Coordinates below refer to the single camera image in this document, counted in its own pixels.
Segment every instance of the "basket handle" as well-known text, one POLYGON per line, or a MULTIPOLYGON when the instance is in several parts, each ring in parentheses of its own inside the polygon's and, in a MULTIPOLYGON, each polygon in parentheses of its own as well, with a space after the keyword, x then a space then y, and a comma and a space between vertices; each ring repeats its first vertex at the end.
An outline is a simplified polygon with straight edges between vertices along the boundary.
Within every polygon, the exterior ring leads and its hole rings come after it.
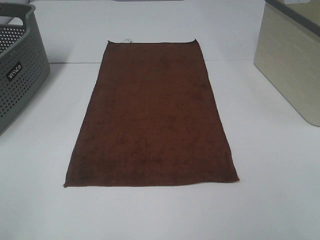
POLYGON ((29 16, 34 10, 35 7, 30 4, 0 3, 0 16, 19 18, 22 20, 24 28, 26 28, 29 16))

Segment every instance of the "gray plastic basket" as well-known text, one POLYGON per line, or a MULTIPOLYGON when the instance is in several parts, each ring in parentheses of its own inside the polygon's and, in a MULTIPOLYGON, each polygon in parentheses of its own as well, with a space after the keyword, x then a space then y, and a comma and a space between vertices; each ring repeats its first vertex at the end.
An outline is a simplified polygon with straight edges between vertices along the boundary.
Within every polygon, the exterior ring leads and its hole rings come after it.
POLYGON ((28 104, 50 72, 35 9, 29 4, 0 3, 0 16, 23 22, 0 24, 0 133, 28 104))

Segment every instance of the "brown towel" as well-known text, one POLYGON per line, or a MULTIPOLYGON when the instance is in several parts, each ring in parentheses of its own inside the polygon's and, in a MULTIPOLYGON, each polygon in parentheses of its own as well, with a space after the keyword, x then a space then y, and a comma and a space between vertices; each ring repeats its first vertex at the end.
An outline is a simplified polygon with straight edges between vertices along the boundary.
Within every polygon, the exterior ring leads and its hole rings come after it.
POLYGON ((238 180, 198 42, 108 42, 64 186, 238 180))

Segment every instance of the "box lid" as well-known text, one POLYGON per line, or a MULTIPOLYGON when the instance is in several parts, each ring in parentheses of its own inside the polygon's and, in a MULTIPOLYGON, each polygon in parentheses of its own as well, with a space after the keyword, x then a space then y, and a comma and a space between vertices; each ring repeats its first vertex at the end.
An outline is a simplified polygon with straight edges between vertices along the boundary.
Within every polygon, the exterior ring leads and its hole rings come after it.
POLYGON ((320 37, 320 0, 265 0, 320 37))

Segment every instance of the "white table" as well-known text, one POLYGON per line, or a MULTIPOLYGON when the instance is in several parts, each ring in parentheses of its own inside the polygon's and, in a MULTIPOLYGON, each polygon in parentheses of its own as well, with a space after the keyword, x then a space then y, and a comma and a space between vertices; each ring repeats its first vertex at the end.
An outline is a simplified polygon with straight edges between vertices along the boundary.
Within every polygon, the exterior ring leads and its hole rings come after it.
POLYGON ((72 63, 0 136, 0 239, 319 239, 320 128, 254 67, 263 2, 238 2, 35 2, 50 61, 72 63), (63 188, 106 41, 126 38, 199 40, 240 182, 63 188))

